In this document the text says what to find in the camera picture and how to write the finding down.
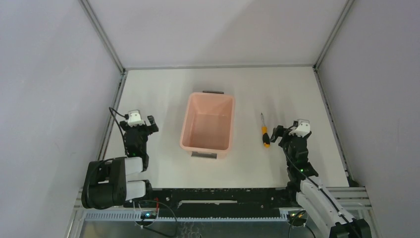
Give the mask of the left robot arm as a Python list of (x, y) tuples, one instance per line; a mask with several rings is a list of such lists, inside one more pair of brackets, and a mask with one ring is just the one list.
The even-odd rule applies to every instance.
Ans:
[(133, 197), (144, 207), (153, 204), (155, 194), (147, 188), (130, 195), (126, 178), (128, 174), (146, 171), (149, 166), (147, 141), (150, 135), (158, 132), (158, 126), (153, 116), (147, 116), (147, 119), (149, 125), (143, 120), (133, 122), (129, 119), (118, 123), (124, 156), (89, 163), (81, 195), (84, 208), (104, 210), (121, 206)]

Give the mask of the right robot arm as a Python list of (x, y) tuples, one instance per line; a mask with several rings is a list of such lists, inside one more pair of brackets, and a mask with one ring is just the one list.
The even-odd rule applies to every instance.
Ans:
[(301, 206), (325, 238), (370, 238), (368, 222), (355, 218), (332, 196), (309, 162), (311, 134), (310, 124), (305, 121), (273, 129), (270, 141), (281, 139), (278, 145), (286, 158), (289, 182), (283, 191), (287, 202)]

